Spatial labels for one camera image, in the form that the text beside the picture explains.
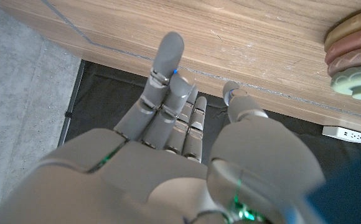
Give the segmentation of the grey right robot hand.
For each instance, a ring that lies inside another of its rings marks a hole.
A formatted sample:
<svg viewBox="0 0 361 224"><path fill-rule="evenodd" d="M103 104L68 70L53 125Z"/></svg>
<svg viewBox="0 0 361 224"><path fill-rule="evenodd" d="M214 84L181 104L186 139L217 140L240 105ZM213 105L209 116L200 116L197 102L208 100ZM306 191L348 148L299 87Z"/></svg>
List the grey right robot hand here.
<svg viewBox="0 0 361 224"><path fill-rule="evenodd" d="M307 194L324 183L311 150L235 82L229 124L202 163L206 99L164 36L143 93L114 129L92 129L33 167L0 223L320 223Z"/></svg>

